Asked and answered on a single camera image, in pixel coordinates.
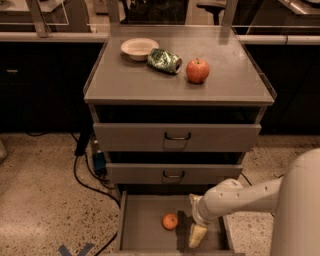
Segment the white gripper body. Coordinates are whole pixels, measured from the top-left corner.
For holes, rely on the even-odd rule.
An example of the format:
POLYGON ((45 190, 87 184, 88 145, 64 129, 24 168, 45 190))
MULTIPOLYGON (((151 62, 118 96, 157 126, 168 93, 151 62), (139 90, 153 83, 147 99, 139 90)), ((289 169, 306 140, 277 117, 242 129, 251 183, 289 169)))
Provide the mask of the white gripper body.
POLYGON ((208 226, 214 220, 214 216, 208 211, 203 197, 195 194, 189 195, 193 220, 201 226, 208 226))

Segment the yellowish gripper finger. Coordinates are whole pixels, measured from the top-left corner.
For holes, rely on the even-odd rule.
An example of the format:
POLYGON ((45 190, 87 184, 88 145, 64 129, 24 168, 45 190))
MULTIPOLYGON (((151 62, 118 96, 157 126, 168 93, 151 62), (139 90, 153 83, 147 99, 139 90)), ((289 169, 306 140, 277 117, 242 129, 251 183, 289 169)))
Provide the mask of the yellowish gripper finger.
POLYGON ((199 224, 192 224, 189 236, 189 247, 197 248, 207 233, 207 227, 199 224))

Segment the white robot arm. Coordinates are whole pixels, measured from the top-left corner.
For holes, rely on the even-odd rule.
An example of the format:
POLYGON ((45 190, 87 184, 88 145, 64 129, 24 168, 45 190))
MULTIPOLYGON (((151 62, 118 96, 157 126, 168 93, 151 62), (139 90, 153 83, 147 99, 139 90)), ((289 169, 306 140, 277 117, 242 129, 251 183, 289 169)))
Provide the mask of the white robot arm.
POLYGON ((310 150, 278 179, 242 186, 227 179, 202 195, 189 196, 194 223, 189 246, 196 248, 208 226, 235 212, 275 215, 271 256, 320 256, 320 149, 310 150))

